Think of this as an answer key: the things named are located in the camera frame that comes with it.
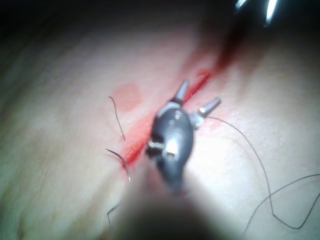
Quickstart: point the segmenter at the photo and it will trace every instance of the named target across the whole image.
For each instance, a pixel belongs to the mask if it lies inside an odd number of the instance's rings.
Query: blood smear
[[[139,86],[129,82],[118,86],[111,94],[117,111],[128,113],[134,110],[143,102],[142,93]]]

